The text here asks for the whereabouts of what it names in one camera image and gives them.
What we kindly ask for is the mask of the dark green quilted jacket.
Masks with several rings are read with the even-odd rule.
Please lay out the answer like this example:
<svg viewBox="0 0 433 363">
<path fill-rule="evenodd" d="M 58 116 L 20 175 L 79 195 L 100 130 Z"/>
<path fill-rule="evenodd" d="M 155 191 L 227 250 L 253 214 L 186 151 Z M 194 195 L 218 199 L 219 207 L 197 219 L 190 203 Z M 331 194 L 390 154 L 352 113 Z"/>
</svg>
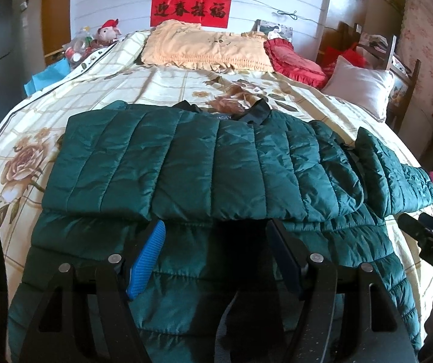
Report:
<svg viewBox="0 0 433 363">
<path fill-rule="evenodd" d="M 167 237 L 130 311 L 155 362 L 210 362 L 219 319 L 235 293 L 257 296 L 240 325 L 263 327 L 279 356 L 298 315 L 258 228 L 278 219 L 327 260 L 378 271 L 421 347 L 418 310 L 386 221 L 433 203 L 417 162 L 376 129 L 343 139 L 318 120 L 274 111 L 258 125 L 177 107 L 115 102 L 70 117 L 9 310 L 13 361 L 58 267 L 132 250 L 159 219 Z"/>
</svg>

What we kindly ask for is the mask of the framed photo on headboard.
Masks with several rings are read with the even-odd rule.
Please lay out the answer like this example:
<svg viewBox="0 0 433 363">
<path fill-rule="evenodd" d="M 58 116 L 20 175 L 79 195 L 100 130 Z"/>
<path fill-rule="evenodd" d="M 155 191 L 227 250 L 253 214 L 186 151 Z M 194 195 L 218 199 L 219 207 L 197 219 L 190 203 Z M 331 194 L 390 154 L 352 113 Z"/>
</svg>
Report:
<svg viewBox="0 0 433 363">
<path fill-rule="evenodd" d="M 264 33 L 268 39 L 283 38 L 289 42 L 293 40 L 293 29 L 279 23 L 258 19 L 255 21 L 254 30 Z"/>
</svg>

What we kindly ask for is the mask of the red banner with characters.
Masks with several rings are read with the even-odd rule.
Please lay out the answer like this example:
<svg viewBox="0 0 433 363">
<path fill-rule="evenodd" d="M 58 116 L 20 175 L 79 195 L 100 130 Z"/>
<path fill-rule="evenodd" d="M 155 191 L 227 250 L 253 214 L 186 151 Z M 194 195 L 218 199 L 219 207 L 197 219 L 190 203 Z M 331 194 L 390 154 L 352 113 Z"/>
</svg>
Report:
<svg viewBox="0 0 433 363">
<path fill-rule="evenodd" d="M 231 0 L 152 0 L 150 26 L 177 20 L 226 29 Z"/>
</svg>

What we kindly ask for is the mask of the red heart-shaped pillow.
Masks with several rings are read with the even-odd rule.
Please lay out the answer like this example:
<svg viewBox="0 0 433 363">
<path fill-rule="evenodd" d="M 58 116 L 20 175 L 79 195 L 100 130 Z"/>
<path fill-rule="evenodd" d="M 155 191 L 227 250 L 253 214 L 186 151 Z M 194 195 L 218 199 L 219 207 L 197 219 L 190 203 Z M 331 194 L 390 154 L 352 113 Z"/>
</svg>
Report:
<svg viewBox="0 0 433 363">
<path fill-rule="evenodd" d="M 328 76 L 322 68 L 316 62 L 298 55 L 288 40 L 268 39 L 263 47 L 276 73 L 316 89 L 326 85 Z"/>
</svg>

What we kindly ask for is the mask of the plastic bag of snacks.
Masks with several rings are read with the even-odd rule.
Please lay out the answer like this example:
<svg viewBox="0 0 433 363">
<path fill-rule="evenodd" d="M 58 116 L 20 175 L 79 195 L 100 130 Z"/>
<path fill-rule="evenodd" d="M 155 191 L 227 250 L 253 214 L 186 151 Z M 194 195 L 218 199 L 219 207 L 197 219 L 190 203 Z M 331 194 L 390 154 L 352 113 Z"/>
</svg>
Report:
<svg viewBox="0 0 433 363">
<path fill-rule="evenodd" d="M 71 68 L 77 67 L 92 52 L 93 40 L 90 28 L 85 26 L 70 42 L 63 45 L 64 57 Z"/>
</svg>

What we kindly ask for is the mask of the pig plush toy red hat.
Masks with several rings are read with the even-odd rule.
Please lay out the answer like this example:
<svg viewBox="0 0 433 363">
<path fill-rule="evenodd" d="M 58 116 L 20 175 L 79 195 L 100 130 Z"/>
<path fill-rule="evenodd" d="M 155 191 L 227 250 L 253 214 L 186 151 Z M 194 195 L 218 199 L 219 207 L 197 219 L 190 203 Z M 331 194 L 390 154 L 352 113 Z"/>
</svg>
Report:
<svg viewBox="0 0 433 363">
<path fill-rule="evenodd" d="M 95 39 L 102 46 L 113 44 L 121 36 L 119 20 L 106 21 L 97 31 Z"/>
</svg>

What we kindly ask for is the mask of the white square pillow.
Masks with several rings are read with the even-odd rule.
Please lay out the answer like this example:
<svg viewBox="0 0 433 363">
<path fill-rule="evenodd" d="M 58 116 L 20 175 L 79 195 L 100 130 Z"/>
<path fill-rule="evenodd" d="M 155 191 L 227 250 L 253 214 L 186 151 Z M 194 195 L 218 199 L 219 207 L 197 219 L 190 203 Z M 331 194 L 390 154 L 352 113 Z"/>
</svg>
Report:
<svg viewBox="0 0 433 363">
<path fill-rule="evenodd" d="M 384 122 L 394 83 L 389 70 L 356 67 L 339 56 L 322 93 L 360 106 L 376 121 Z"/>
</svg>

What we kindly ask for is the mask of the blue paper bag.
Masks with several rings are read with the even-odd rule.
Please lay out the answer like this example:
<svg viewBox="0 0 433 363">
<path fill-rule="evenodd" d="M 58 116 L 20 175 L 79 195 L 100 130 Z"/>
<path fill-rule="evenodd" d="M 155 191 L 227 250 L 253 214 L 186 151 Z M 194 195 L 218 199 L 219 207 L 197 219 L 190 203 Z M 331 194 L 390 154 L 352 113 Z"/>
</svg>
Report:
<svg viewBox="0 0 433 363">
<path fill-rule="evenodd" d="M 39 90 L 45 89 L 70 74 L 70 64 L 63 57 L 60 61 L 49 65 L 44 71 L 33 75 L 24 85 L 24 92 L 29 97 Z"/>
</svg>

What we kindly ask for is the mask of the yellow frilled pillow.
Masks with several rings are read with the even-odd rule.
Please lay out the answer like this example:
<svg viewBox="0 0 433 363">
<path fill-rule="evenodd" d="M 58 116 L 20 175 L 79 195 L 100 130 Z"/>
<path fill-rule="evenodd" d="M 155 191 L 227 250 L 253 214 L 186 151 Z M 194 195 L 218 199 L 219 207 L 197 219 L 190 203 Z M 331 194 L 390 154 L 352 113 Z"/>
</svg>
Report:
<svg viewBox="0 0 433 363">
<path fill-rule="evenodd" d="M 168 20 L 148 36 L 141 53 L 147 65 L 176 66 L 189 70 L 254 70 L 272 72 L 261 32 L 207 31 L 199 24 Z"/>
</svg>

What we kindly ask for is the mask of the floral cream bed sheet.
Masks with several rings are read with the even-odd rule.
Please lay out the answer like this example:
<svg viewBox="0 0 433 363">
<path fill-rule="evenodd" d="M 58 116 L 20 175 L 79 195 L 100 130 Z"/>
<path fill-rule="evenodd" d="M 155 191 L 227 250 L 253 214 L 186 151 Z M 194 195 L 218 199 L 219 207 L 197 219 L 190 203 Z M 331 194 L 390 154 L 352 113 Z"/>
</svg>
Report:
<svg viewBox="0 0 433 363">
<path fill-rule="evenodd" d="M 70 117 L 80 113 L 123 102 L 177 107 L 204 112 L 220 120 L 258 125 L 271 112 L 278 111 L 305 122 L 323 122 L 345 140 L 353 139 L 359 128 L 376 129 L 390 140 L 392 149 L 418 163 L 385 122 L 376 121 L 360 106 L 274 73 L 213 72 L 140 63 L 146 38 L 145 33 L 134 33 L 115 47 L 98 53 L 91 64 L 77 69 L 67 80 L 19 103 L 0 124 L 0 237 L 8 278 L 9 310 L 24 275 L 33 229 L 41 214 L 42 199 L 61 151 L 66 126 Z M 409 280 L 410 257 L 403 252 L 405 241 L 396 219 L 386 221 L 387 230 Z M 410 280 L 409 283 L 422 340 L 417 287 Z M 247 359 L 262 361 L 260 355 L 271 346 L 265 329 L 258 327 L 248 333 L 240 330 L 249 317 L 249 303 L 257 296 L 257 287 L 248 283 L 236 294 L 242 296 L 238 306 L 244 311 L 244 317 L 237 322 L 234 339 L 247 343 L 244 351 Z M 8 322 L 9 311 L 7 343 L 12 360 Z"/>
</svg>

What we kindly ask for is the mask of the wooden chair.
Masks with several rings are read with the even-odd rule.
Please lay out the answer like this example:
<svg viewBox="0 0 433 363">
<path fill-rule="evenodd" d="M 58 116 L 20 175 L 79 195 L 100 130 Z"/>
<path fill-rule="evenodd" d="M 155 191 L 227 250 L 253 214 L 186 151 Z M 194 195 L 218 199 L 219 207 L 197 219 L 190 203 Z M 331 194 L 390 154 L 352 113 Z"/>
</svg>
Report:
<svg viewBox="0 0 433 363">
<path fill-rule="evenodd" d="M 418 82 L 421 61 L 416 59 L 414 66 L 409 68 L 401 60 L 396 51 L 396 35 L 387 39 L 379 34 L 364 33 L 359 24 L 351 27 L 342 21 L 338 24 L 338 32 L 343 49 L 360 47 L 366 57 L 372 58 L 370 64 L 374 68 L 392 74 L 394 85 L 389 95 L 386 123 L 398 134 Z"/>
</svg>

